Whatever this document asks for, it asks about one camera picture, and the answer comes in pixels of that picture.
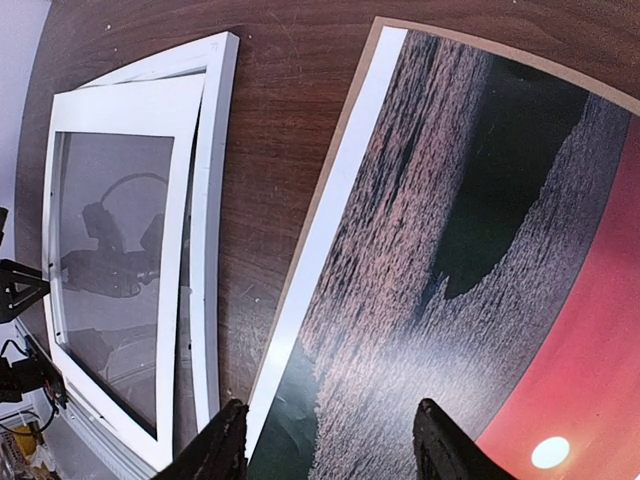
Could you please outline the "white mat board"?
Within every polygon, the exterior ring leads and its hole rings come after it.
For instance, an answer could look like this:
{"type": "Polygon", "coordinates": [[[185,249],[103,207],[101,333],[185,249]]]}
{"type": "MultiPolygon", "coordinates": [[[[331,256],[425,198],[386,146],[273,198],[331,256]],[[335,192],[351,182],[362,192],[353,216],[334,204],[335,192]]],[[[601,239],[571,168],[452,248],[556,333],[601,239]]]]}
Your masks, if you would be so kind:
{"type": "Polygon", "coordinates": [[[50,284],[45,316],[53,364],[66,388],[101,424],[155,470],[173,459],[174,373],[184,220],[192,148],[205,78],[169,79],[88,87],[53,98],[42,219],[43,273],[50,284]],[[145,430],[119,407],[61,347],[63,308],[59,255],[60,165],[65,135],[105,133],[174,140],[164,217],[156,339],[156,429],[145,430]]]}

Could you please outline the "white picture frame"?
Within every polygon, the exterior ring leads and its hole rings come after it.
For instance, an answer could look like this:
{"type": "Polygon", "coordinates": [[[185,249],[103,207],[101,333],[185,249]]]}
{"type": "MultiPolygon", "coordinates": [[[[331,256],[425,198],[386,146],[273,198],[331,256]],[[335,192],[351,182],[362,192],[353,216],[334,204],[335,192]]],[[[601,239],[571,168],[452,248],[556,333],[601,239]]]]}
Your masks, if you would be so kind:
{"type": "MultiPolygon", "coordinates": [[[[174,373],[173,459],[220,408],[218,367],[218,257],[223,170],[237,36],[223,32],[138,60],[76,89],[201,74],[198,116],[184,220],[174,373]]],[[[161,470],[143,462],[66,388],[64,418],[89,456],[118,479],[148,479],[161,470]]]]}

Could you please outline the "clear acrylic sheet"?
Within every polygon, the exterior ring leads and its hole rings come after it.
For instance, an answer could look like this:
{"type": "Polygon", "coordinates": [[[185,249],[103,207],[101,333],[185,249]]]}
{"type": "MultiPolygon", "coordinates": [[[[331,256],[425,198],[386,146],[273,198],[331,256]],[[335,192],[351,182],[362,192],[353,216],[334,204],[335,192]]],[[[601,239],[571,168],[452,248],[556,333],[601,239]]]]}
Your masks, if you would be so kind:
{"type": "Polygon", "coordinates": [[[60,165],[61,347],[156,429],[162,240],[174,140],[69,133],[60,165]]]}

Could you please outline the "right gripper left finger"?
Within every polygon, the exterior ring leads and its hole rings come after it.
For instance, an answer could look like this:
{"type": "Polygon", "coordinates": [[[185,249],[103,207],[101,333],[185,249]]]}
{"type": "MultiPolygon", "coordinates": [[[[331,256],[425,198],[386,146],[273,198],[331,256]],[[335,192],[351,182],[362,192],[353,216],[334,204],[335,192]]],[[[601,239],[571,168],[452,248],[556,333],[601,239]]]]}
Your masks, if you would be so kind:
{"type": "Polygon", "coordinates": [[[249,407],[230,400],[154,480],[244,480],[249,407]]]}

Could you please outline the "red and grey photo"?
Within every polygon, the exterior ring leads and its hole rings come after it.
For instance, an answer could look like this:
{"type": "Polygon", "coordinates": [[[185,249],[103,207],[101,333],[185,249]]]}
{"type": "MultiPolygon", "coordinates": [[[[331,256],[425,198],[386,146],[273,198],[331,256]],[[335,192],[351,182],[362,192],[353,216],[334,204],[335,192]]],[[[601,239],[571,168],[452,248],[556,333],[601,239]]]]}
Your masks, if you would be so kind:
{"type": "Polygon", "coordinates": [[[377,18],[254,384],[252,479],[417,479],[434,400],[514,479],[639,475],[639,102],[377,18]]]}

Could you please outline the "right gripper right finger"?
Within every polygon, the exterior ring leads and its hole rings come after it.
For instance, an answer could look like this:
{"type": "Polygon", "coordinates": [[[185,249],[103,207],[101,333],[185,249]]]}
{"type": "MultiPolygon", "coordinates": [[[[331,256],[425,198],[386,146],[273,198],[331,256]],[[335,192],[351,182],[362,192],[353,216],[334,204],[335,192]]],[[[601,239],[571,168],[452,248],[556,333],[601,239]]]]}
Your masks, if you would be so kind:
{"type": "Polygon", "coordinates": [[[417,479],[514,479],[430,398],[421,400],[418,405],[413,448],[417,479]]]}

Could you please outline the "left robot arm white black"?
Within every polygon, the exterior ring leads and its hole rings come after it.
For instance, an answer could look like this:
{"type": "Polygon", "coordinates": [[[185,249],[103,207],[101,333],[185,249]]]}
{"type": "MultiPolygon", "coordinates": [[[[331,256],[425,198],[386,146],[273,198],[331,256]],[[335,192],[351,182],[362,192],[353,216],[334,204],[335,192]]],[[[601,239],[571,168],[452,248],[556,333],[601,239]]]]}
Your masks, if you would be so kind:
{"type": "MultiPolygon", "coordinates": [[[[9,259],[1,261],[1,324],[16,320],[25,310],[50,293],[39,270],[9,259]]],[[[23,395],[43,389],[54,405],[67,409],[64,380],[32,336],[16,350],[22,359],[10,363],[1,348],[1,402],[18,403],[23,395]]]]}

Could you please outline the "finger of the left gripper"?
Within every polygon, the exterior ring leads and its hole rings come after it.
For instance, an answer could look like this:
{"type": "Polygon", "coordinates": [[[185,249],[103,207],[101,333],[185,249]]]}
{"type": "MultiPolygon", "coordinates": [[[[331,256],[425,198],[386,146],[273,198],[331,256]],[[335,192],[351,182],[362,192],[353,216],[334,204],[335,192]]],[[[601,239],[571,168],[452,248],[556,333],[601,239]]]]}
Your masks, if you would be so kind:
{"type": "Polygon", "coordinates": [[[1,323],[13,321],[50,293],[39,270],[13,260],[1,261],[1,323]]]}

